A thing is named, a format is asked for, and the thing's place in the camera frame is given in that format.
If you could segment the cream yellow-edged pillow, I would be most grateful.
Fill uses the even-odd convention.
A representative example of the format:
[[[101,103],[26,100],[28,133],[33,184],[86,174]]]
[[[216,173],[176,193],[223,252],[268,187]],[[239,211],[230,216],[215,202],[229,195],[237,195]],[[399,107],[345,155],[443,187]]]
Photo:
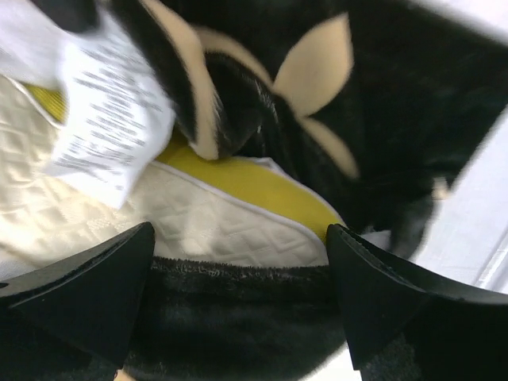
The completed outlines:
[[[269,159],[206,162],[180,137],[120,209],[44,175],[63,113],[58,94],[1,81],[1,277],[9,279],[150,222],[155,254],[247,267],[321,266],[341,221]]]

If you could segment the black floral pillowcase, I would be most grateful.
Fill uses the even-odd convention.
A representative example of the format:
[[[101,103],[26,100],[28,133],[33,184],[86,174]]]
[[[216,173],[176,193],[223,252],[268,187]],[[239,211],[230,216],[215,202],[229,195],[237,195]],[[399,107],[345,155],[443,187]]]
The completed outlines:
[[[344,228],[409,260],[507,102],[507,50],[406,1],[113,1],[201,156],[269,156]],[[330,266],[152,259],[123,368],[295,380],[347,344]],[[504,380],[505,369],[358,369]]]

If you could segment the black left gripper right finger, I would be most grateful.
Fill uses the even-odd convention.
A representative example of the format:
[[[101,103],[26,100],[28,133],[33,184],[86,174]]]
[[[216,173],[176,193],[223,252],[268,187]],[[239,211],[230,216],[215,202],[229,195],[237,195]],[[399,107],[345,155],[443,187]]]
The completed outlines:
[[[438,275],[341,225],[326,249],[355,369],[505,369],[507,297]]]

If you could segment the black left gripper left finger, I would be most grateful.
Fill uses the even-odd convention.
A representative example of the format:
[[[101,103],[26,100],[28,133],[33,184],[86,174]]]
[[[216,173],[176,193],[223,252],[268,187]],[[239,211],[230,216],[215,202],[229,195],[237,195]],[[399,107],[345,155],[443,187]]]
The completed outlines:
[[[1,367],[122,368],[154,246],[154,228],[144,222],[2,281]]]

